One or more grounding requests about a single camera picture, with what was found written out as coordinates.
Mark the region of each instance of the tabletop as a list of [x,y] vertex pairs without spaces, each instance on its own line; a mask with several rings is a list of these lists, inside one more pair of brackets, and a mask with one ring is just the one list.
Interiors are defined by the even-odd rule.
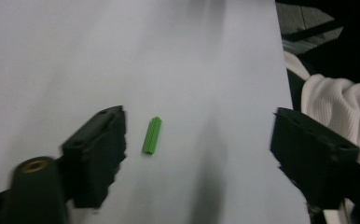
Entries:
[[270,154],[273,113],[290,107],[273,0],[0,1],[0,191],[114,105],[128,158],[73,223],[309,223]]

